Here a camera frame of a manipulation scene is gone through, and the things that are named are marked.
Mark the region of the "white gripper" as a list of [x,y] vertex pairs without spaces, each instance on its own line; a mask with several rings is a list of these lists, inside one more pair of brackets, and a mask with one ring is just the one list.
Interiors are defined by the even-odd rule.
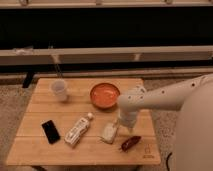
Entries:
[[118,119],[114,122],[114,128],[116,132],[119,129],[120,124],[124,127],[127,127],[129,133],[133,133],[133,128],[137,122],[138,111],[126,112],[119,111]]

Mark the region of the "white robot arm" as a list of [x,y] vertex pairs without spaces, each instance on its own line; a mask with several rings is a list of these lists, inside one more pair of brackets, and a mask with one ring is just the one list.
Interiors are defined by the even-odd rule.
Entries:
[[171,171],[213,171],[213,74],[147,91],[136,86],[117,100],[121,125],[133,129],[141,109],[179,111]]

